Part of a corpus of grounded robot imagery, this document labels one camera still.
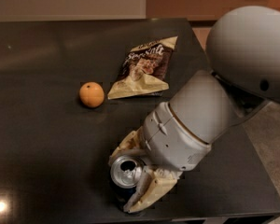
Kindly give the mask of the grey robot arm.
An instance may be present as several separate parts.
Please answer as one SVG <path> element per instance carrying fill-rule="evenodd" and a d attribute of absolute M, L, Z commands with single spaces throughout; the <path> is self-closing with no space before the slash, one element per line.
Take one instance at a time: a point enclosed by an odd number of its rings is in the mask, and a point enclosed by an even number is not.
<path fill-rule="evenodd" d="M 270 101 L 280 104 L 280 11 L 240 7 L 226 13 L 207 37 L 206 56 L 210 68 L 160 103 L 111 154 L 111 184 L 123 212 L 150 207 L 230 127 Z"/>

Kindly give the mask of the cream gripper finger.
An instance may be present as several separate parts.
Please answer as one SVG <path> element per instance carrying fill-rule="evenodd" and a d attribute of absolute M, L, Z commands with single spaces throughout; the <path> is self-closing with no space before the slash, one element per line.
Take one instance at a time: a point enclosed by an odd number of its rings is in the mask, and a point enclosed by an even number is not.
<path fill-rule="evenodd" d="M 147 155 L 143 142 L 142 129 L 131 131 L 110 155 L 108 165 L 111 166 L 120 157 L 135 158 L 143 161 Z"/>
<path fill-rule="evenodd" d="M 143 211 L 167 194 L 177 183 L 182 172 L 167 169 L 151 169 L 146 166 L 136 185 L 136 192 L 124 204 L 125 213 Z"/>

